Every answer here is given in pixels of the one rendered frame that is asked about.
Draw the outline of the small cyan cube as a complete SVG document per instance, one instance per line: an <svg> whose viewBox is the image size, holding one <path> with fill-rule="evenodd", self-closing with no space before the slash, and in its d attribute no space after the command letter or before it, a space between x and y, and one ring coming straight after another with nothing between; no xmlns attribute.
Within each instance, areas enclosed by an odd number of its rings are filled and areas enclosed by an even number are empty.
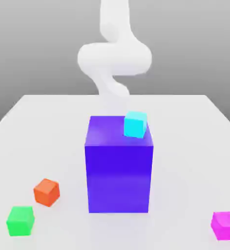
<svg viewBox="0 0 230 250"><path fill-rule="evenodd" d="M124 119L124 135L133 138L143 138L147 128L147 114L129 111Z"/></svg>

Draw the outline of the small orange cube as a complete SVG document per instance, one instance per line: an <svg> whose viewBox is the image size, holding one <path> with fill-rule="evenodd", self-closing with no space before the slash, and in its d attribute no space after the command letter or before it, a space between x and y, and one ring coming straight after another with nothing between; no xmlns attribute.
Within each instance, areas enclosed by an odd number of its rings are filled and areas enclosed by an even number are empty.
<svg viewBox="0 0 230 250"><path fill-rule="evenodd" d="M60 197L59 183L44 178L34 188L35 201L47 207L51 207Z"/></svg>

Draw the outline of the small green cube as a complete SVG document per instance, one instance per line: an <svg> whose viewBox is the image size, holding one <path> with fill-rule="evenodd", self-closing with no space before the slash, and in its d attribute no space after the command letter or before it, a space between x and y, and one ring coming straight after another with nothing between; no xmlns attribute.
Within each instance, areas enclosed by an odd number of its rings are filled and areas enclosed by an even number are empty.
<svg viewBox="0 0 230 250"><path fill-rule="evenodd" d="M35 216L32 206L13 206L6 224L10 236L29 236Z"/></svg>

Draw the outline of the small magenta cube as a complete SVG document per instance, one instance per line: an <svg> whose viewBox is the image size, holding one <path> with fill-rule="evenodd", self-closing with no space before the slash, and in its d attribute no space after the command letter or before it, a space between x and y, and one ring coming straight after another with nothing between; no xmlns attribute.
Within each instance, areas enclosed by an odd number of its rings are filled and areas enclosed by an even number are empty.
<svg viewBox="0 0 230 250"><path fill-rule="evenodd" d="M210 226L218 241L230 240L230 211L214 212Z"/></svg>

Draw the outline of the large purple box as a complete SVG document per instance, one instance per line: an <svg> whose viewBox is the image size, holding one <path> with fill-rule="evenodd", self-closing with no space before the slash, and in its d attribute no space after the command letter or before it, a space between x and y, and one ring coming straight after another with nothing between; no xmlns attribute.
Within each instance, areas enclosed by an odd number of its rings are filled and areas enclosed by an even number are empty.
<svg viewBox="0 0 230 250"><path fill-rule="evenodd" d="M123 116L91 116L85 140L90 213L147 213L153 140L124 136Z"/></svg>

